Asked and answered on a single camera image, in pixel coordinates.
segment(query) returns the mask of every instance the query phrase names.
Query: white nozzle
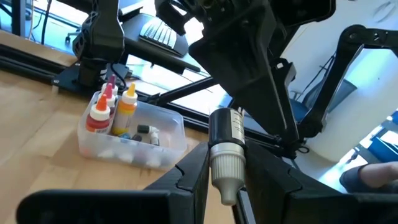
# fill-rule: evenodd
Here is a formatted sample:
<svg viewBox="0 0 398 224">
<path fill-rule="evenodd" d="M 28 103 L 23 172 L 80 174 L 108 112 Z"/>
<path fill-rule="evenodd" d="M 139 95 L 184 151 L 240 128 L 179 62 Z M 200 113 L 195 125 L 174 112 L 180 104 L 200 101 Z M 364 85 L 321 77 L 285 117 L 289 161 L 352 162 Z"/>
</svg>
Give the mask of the white nozzle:
<svg viewBox="0 0 398 224">
<path fill-rule="evenodd" d="M 236 194 L 244 185 L 244 151 L 231 142 L 219 143 L 210 149 L 211 184 L 221 194 L 221 203 L 236 204 Z"/>
</svg>

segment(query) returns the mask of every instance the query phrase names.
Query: clear plastic bin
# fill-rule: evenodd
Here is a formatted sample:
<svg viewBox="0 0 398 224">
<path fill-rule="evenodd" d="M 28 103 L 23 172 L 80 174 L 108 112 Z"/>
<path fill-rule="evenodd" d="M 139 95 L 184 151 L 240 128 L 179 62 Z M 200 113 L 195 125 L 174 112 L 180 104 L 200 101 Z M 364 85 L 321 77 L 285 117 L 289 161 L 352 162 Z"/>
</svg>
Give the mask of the clear plastic bin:
<svg viewBox="0 0 398 224">
<path fill-rule="evenodd" d="M 132 165 L 156 169 L 166 169 L 174 165 L 187 149 L 182 116 L 171 110 L 147 103 L 138 102 L 130 136 L 136 134 L 138 124 L 154 126 L 159 129 L 160 146 L 151 145 L 149 136 L 140 134 L 142 141 L 91 133 L 86 130 L 86 117 L 96 102 L 95 93 L 85 113 L 79 120 L 79 151 L 85 157 L 125 162 Z"/>
</svg>

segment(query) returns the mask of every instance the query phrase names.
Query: black cable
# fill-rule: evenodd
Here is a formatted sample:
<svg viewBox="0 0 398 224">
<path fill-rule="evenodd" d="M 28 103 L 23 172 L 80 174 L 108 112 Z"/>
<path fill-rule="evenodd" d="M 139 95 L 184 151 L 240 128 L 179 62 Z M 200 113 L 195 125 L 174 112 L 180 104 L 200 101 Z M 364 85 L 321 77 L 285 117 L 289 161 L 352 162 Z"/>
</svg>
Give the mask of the black cable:
<svg viewBox="0 0 398 224">
<path fill-rule="evenodd" d="M 331 67 L 331 65 L 333 65 L 333 62 L 335 61 L 335 54 L 336 52 L 329 58 L 329 60 L 324 64 L 324 66 L 322 66 L 322 68 L 319 70 L 319 72 L 312 78 L 312 80 L 310 81 L 310 83 L 304 88 L 304 91 L 302 93 L 305 93 L 305 90 L 307 90 L 311 84 L 318 78 L 318 76 L 321 74 L 321 72 L 324 70 L 324 68 L 329 64 L 328 68 Z"/>
<path fill-rule="evenodd" d="M 298 147 L 297 150 L 298 150 L 298 152 L 301 152 L 302 154 L 307 154 L 310 152 L 310 148 L 307 146 L 300 146 L 300 147 Z"/>
<path fill-rule="evenodd" d="M 45 11 L 45 17 L 44 17 L 43 29 L 42 29 L 42 42 L 41 42 L 42 45 L 44 45 L 45 30 L 47 28 L 47 21 L 49 19 L 51 3 L 52 3 L 52 0 L 49 0 L 49 3 L 47 4 L 47 10 Z"/>
<path fill-rule="evenodd" d="M 36 23 L 35 26 L 33 26 L 33 30 L 40 25 L 40 23 L 42 22 L 42 18 L 43 18 L 43 12 L 40 13 L 39 21 Z"/>
<path fill-rule="evenodd" d="M 122 76 L 114 69 L 114 64 L 112 63 L 111 64 L 111 70 L 112 70 L 112 72 L 122 81 L 122 83 L 123 83 L 123 88 L 120 88 L 119 89 L 119 92 L 123 92 L 125 89 L 126 89 L 126 87 L 127 87 L 127 84 L 126 84 L 126 81 L 124 80 L 124 78 L 122 78 Z"/>
<path fill-rule="evenodd" d="M 292 164 L 293 164 L 294 168 L 296 168 L 297 170 L 301 171 L 299 165 L 297 165 L 297 163 L 296 163 L 296 161 L 294 161 L 294 159 L 291 159 L 290 161 L 292 161 Z"/>
</svg>

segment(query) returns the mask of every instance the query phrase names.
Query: metal rod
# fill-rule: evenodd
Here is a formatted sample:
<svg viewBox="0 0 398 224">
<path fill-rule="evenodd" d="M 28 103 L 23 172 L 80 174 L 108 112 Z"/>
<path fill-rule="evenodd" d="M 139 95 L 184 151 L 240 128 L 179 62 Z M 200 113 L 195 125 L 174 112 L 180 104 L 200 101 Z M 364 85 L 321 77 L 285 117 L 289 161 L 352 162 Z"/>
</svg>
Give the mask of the metal rod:
<svg viewBox="0 0 398 224">
<path fill-rule="evenodd" d="M 170 103 L 174 100 L 207 89 L 214 85 L 217 85 L 217 82 L 214 80 L 214 78 L 207 77 L 202 80 L 193 82 L 191 84 L 181 86 L 180 88 L 176 88 L 175 90 L 170 90 L 160 95 L 154 95 L 150 98 L 152 98 L 155 101 L 156 105 L 162 106 L 165 105 L 166 103 Z"/>
</svg>

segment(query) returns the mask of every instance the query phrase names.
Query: wooden tabletop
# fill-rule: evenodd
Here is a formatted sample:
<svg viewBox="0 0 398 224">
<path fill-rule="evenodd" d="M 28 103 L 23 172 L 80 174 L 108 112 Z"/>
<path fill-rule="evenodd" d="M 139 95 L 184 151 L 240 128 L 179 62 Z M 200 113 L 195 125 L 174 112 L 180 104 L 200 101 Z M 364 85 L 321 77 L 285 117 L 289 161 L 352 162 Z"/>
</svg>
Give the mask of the wooden tabletop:
<svg viewBox="0 0 398 224">
<path fill-rule="evenodd" d="M 72 55 L 0 31 L 0 43 L 63 65 Z M 27 194 L 43 189 L 141 190 L 163 171 L 85 159 L 76 127 L 87 99 L 54 95 L 50 85 L 0 71 L 0 223 L 15 223 L 14 212 Z M 207 135 L 185 129 L 188 150 Z M 205 223 L 234 223 L 229 207 L 209 185 Z"/>
</svg>

